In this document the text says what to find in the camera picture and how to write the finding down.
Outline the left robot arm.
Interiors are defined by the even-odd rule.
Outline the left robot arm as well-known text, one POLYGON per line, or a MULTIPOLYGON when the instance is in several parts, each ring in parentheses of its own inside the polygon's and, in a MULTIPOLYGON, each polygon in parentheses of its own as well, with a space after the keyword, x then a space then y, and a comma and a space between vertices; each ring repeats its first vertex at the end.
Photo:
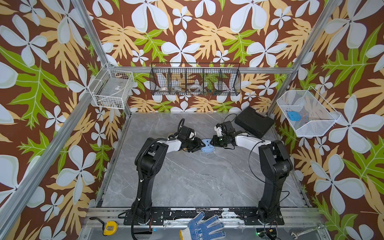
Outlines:
POLYGON ((139 178, 137 196, 132 204, 135 221, 145 224, 150 220, 155 176, 160 172, 167 153, 180 150, 194 153, 205 146, 195 131, 188 127, 180 127, 168 138, 148 138, 145 141, 135 159, 139 178))

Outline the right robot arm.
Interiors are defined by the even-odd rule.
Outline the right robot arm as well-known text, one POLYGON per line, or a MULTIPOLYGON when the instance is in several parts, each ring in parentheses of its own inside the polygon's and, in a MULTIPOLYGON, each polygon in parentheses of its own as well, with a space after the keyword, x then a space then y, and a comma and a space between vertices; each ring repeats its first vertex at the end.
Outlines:
POLYGON ((280 197, 293 164, 283 142, 263 140, 245 131, 236 131, 230 121, 216 124, 214 130, 216 134, 211 140, 214 147, 227 149, 228 145, 233 145, 259 155, 260 168, 265 179, 256 177, 264 183, 263 195, 258 203, 257 219, 262 224, 284 225, 280 197))

